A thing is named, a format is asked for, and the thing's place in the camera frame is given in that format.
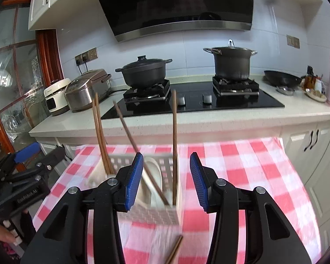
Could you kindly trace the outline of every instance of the person's hand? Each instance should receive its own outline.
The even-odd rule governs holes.
[[[14,244],[16,239],[13,236],[13,234],[11,232],[9,232],[9,230],[7,230],[5,227],[0,225],[0,241],[9,243],[9,244]]]

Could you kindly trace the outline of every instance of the glass door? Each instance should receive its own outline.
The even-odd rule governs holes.
[[[15,151],[35,142],[29,131],[46,119],[38,42],[28,30],[29,4],[0,8],[0,128]]]

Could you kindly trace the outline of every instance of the range hood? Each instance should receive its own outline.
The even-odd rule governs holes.
[[[253,0],[99,0],[118,41],[169,31],[249,31]]]

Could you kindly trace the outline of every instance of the frying pan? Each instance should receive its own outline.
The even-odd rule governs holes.
[[[301,83],[301,79],[297,76],[284,73],[281,71],[274,71],[274,70],[265,70],[264,74],[266,79],[273,85],[273,86],[288,86],[290,88],[296,87],[298,84]]]

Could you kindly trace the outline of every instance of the kitchen counter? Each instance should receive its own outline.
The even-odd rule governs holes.
[[[182,83],[210,81],[211,78],[212,75],[203,75],[169,80],[171,83]],[[284,104],[285,108],[178,113],[178,141],[182,143],[240,139],[242,132],[245,138],[278,136],[282,126],[330,120],[330,106],[327,104],[310,99],[300,90],[297,90],[294,96],[282,95],[263,81],[262,76],[251,75],[251,79],[253,78],[263,91]],[[113,106],[113,100],[120,101],[122,94],[123,92],[115,93],[100,103],[101,115]],[[127,117],[125,121],[139,144],[172,142],[171,114]],[[129,144],[119,119],[102,120],[102,127],[108,143]],[[37,139],[62,138],[71,144],[97,142],[92,109],[50,116],[29,133]]]

